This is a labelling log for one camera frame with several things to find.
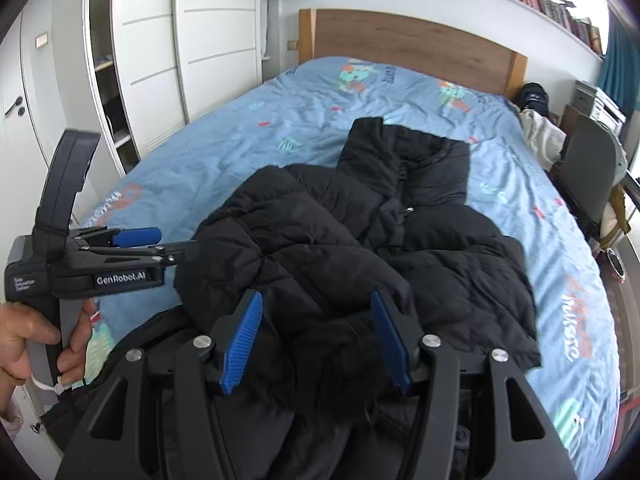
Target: door handle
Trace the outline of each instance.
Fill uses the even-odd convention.
[[[11,107],[4,113],[4,116],[7,117],[7,115],[9,115],[11,113],[11,111],[17,107],[20,106],[22,104],[22,96],[19,96],[15,101],[14,104],[11,105]]]

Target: teal curtain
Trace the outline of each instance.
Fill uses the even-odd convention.
[[[609,46],[598,86],[628,118],[633,113],[640,85],[640,52],[616,15],[609,11]]]

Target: blue rubber tip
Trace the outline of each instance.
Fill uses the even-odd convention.
[[[371,295],[371,319],[382,348],[386,370],[393,383],[405,395],[413,384],[409,376],[409,355],[402,344],[402,339],[389,315],[385,302],[378,292]]]
[[[140,247],[155,245],[162,238],[162,232],[157,227],[145,227],[141,229],[123,229],[111,237],[111,245],[114,247]]]
[[[225,395],[231,394],[240,384],[244,368],[254,347],[255,336],[262,321],[262,294],[254,293],[249,302],[238,330],[225,354],[225,367],[220,378],[220,387]]]

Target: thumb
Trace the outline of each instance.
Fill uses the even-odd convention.
[[[9,338],[31,339],[53,345],[60,341],[60,332],[41,313],[21,303],[5,303],[2,322]]]

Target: wooden headboard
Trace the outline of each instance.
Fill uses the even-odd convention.
[[[298,61],[348,56],[389,63],[512,99],[527,58],[458,28],[386,12],[301,9]]]

